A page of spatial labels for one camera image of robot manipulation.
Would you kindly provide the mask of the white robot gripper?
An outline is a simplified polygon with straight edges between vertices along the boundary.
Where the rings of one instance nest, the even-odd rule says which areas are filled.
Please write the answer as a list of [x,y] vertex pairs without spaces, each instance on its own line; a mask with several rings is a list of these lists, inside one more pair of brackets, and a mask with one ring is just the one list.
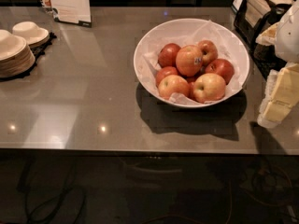
[[259,108],[258,124],[275,128],[299,103],[299,0],[293,3],[279,23],[260,33],[255,42],[263,46],[275,44],[276,56],[291,62],[279,71],[270,71]]

